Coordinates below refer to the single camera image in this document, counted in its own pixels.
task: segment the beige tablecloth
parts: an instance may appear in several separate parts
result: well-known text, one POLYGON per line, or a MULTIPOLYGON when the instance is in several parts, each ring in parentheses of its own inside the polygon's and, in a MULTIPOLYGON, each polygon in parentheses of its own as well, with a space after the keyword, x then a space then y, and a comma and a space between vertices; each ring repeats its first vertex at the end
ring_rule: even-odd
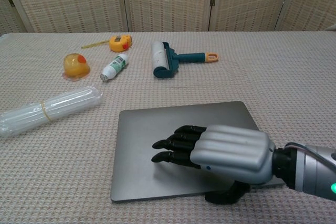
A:
POLYGON ((9 34, 0 39, 0 111, 96 84, 91 110, 0 139, 1 223, 335 223, 336 202, 290 190, 253 190, 233 206, 203 196, 114 204, 110 199, 121 110, 243 101, 277 146, 335 147, 336 33, 132 33, 130 64, 113 81, 99 74, 115 55, 81 46, 112 34, 9 34), (177 53, 215 51, 218 63, 180 64, 152 74, 151 42, 177 53), (62 77, 65 55, 83 54, 90 75, 62 77))

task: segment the green label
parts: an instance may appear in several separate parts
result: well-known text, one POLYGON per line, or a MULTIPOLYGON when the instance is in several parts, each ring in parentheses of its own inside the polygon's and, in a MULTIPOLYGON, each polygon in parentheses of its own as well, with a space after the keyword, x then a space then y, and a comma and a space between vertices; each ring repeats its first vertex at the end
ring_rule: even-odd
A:
POLYGON ((117 56, 114 59, 114 61, 110 64, 110 66, 113 67, 117 73, 119 73, 120 70, 125 67, 125 65, 126 65, 126 61, 120 56, 117 56))

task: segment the rubber band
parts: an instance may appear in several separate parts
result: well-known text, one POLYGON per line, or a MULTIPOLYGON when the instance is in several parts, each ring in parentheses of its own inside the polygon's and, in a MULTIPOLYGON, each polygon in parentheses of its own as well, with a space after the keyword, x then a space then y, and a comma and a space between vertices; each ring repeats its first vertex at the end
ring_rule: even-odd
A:
POLYGON ((49 122, 51 122, 51 119, 50 119, 50 117, 49 117, 48 114, 47 114, 46 106, 44 105, 44 102, 43 102, 43 101, 41 102, 41 106, 42 106, 42 110, 43 110, 44 115, 45 115, 46 118, 49 120, 49 122))

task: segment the lint roller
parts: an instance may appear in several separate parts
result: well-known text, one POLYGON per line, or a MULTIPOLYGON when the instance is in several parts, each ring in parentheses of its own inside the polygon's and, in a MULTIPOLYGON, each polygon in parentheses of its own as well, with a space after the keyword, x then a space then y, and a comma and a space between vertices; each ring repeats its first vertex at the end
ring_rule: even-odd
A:
POLYGON ((193 54, 177 54, 167 42, 152 43, 153 74, 157 78, 171 78, 179 68, 179 62, 215 62, 218 54, 214 52, 199 52, 193 54))

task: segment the lint roller handle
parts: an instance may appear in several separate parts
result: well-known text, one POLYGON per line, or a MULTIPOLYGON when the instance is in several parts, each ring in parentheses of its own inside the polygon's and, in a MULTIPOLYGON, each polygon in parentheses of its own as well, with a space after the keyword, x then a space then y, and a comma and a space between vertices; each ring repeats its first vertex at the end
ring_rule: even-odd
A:
POLYGON ((218 61, 218 54, 214 52, 199 52, 195 54, 177 55, 179 62, 214 62, 218 61))

